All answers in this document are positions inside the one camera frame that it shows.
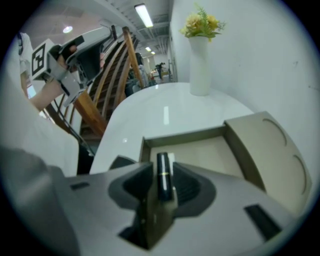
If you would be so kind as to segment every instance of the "white vase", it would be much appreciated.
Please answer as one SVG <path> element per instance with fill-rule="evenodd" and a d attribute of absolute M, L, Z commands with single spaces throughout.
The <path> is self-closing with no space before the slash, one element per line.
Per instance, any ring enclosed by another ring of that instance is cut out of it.
<path fill-rule="evenodd" d="M 210 91 L 211 74 L 209 72 L 208 45 L 204 36 L 189 38 L 190 56 L 190 93 L 195 96 L 206 96 Z"/>

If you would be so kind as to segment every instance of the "white table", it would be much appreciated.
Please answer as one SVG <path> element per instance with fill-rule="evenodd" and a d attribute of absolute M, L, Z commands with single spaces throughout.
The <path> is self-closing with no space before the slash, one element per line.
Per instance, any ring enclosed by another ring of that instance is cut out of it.
<path fill-rule="evenodd" d="M 107 171 L 117 156 L 139 161 L 142 139 L 221 126 L 226 119 L 253 114 L 229 95 L 212 89 L 208 96 L 189 93 L 189 84 L 164 83 L 126 98 L 113 112 L 90 174 Z"/>

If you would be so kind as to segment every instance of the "ceiling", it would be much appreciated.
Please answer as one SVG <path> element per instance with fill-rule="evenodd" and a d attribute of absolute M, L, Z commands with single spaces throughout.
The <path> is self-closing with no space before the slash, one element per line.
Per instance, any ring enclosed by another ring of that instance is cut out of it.
<path fill-rule="evenodd" d="M 156 54 L 166 54 L 169 38 L 169 5 L 171 0 L 47 0 L 21 28 L 30 36 L 33 48 L 50 38 L 56 44 L 99 28 L 101 24 L 127 26 L 140 43 L 136 51 L 143 57 L 150 55 L 145 47 Z M 146 28 L 135 10 L 145 4 L 153 27 Z M 66 26 L 72 32 L 63 33 Z"/>

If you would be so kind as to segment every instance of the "white sleeve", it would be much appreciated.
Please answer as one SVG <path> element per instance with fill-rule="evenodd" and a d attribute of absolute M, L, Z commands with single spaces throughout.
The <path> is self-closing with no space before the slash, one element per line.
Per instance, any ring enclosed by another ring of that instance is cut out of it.
<path fill-rule="evenodd" d="M 26 71 L 27 75 L 31 75 L 31 61 L 32 61 L 32 45 L 30 37 L 26 33 L 20 33 L 22 38 L 23 50 L 20 55 L 20 74 Z"/>
<path fill-rule="evenodd" d="M 77 175 L 79 144 L 56 124 L 43 119 L 21 93 L 18 40 L 13 42 L 0 73 L 0 146 L 22 149 L 65 176 Z"/>

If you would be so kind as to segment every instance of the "beige box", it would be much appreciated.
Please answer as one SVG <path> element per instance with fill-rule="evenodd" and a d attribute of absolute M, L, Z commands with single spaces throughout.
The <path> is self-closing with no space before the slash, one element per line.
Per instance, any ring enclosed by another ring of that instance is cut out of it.
<path fill-rule="evenodd" d="M 144 139 L 140 161 L 156 167 L 160 152 L 168 153 L 171 165 L 179 162 L 245 179 L 295 216 L 302 212 L 312 184 L 296 145 L 267 112 L 229 119 L 211 129 Z"/>

